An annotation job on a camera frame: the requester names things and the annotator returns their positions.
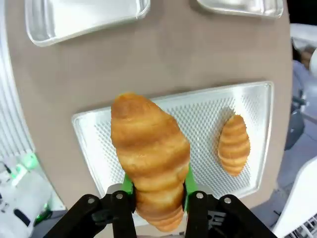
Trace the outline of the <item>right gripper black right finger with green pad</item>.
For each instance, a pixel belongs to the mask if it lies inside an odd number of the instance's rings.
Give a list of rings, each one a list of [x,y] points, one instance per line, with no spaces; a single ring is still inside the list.
[[[236,196],[198,190],[191,167],[184,182],[186,238],[271,238],[272,232]]]

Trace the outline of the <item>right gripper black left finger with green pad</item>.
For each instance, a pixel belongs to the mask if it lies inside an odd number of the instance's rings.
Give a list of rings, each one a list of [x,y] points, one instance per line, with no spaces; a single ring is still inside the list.
[[[125,175],[120,190],[103,198],[83,195],[48,231],[46,238],[93,238],[108,224],[115,238],[136,236],[132,214],[136,210],[135,187]]]

